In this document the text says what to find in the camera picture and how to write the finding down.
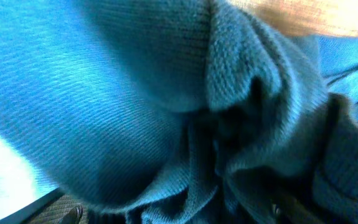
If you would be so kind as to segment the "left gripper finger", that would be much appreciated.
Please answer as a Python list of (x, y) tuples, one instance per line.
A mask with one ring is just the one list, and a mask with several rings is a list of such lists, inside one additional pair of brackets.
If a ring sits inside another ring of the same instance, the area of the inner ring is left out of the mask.
[(77, 223), (88, 223), (88, 210), (79, 200), (55, 189), (28, 206), (0, 219), (0, 224), (20, 223), (60, 223), (77, 212)]

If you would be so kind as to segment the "blue polo shirt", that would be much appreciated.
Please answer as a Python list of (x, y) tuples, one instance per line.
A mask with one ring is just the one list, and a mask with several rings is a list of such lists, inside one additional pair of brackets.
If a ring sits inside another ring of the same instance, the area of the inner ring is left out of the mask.
[(228, 1), (0, 1), (0, 136), (123, 223), (358, 223), (358, 39)]

